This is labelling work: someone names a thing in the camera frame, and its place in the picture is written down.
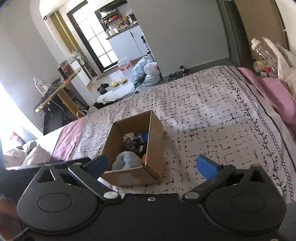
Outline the person's right hand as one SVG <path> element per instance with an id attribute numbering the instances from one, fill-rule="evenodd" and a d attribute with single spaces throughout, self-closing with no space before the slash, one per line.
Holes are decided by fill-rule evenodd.
<path id="1" fill-rule="evenodd" d="M 1 194 L 1 238 L 12 240 L 20 232 L 20 223 L 16 213 L 16 204 Z"/>

